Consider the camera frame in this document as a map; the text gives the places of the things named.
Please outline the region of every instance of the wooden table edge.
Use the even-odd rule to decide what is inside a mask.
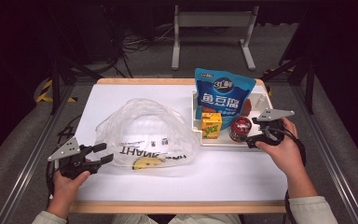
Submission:
[[[75,202],[70,213],[90,214],[284,214],[284,201],[254,203]]]
[[[256,85],[264,85],[264,82],[255,78]],[[194,78],[114,78],[106,77],[97,81],[97,84],[111,85],[195,85]]]

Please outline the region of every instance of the white plastic bag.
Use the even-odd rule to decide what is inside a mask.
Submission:
[[[111,163],[138,170],[189,163],[200,140],[182,115],[147,99],[132,99],[98,125],[96,144],[106,143]]]

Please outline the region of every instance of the metal stand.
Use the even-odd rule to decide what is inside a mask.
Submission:
[[[175,6],[174,31],[175,40],[173,44],[172,54],[172,70],[179,69],[180,54],[180,27],[247,27],[247,36],[240,40],[241,48],[249,70],[255,70],[255,63],[249,50],[249,42],[252,31],[255,27],[255,19],[257,17],[258,7],[254,7],[253,11],[237,11],[237,12],[179,12],[179,7]]]
[[[75,63],[69,58],[62,57],[60,55],[56,55],[56,59],[52,60],[51,64],[51,79],[53,86],[53,108],[51,110],[51,114],[53,115],[57,108],[60,106],[60,77],[62,78],[65,85],[75,85],[76,77],[74,72],[70,69],[71,67],[75,67],[82,73],[95,78],[96,80],[103,78],[99,74],[89,70],[87,67]]]
[[[293,73],[288,78],[288,82],[291,86],[298,86],[300,85],[302,79],[306,74],[307,76],[307,87],[306,87],[306,94],[305,94],[305,105],[308,111],[313,114],[312,110],[312,94],[313,94],[313,81],[315,76],[315,66],[312,62],[312,59],[309,57],[302,57],[297,58],[289,63],[282,65],[281,67],[269,72],[268,74],[264,75],[260,79],[264,82],[269,81],[273,77],[276,77],[280,73],[286,71],[295,66]]]

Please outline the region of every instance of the juice box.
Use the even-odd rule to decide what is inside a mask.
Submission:
[[[201,129],[202,138],[217,139],[222,127],[222,115],[220,113],[202,113]]]

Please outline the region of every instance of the metal frame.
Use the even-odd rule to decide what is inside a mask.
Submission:
[[[60,117],[60,114],[64,108],[65,101],[63,99],[68,99],[68,97],[70,97],[73,88],[74,88],[73,86],[66,86],[65,89],[63,90],[62,98],[60,100],[60,102],[62,102],[63,104],[59,104],[56,113],[50,115],[50,117],[48,118],[45,128],[43,129],[43,132],[41,133],[39,139],[37,140],[37,143],[34,146],[34,149],[31,152],[28,161],[25,163],[24,167],[22,168],[22,171],[20,172],[19,177],[17,178],[16,184],[11,190],[9,196],[7,197],[7,201],[5,202],[4,207],[0,212],[0,224],[10,222],[10,219],[13,216],[17,208],[17,205],[20,202],[22,195],[26,190],[32,175],[34,174],[34,170],[36,169],[36,166],[43,155],[45,144],[47,143],[48,138],[51,135],[51,131],[54,128],[55,124],[57,123],[57,120]]]
[[[255,70],[255,62],[249,50],[249,42],[255,27],[258,7],[252,11],[236,12],[180,12],[179,6],[175,6],[174,15],[174,44],[172,53],[172,70],[179,69],[180,55],[180,27],[247,27],[246,37],[240,39],[241,48],[249,70]]]
[[[299,86],[292,87],[293,93],[296,96],[298,103],[301,105],[304,114],[307,117],[307,120],[312,128],[312,131],[315,135],[315,138],[319,144],[320,153],[324,159],[324,163],[330,173],[330,176],[333,178],[333,181],[336,185],[339,195],[341,196],[342,202],[344,202],[348,213],[351,217],[353,223],[358,223],[358,202],[356,201],[347,178],[342,173],[341,169],[338,166],[336,158],[333,155],[333,152],[330,149],[330,146],[327,144],[324,139],[324,135],[316,121],[316,118],[309,113],[309,109],[304,104],[304,94]]]

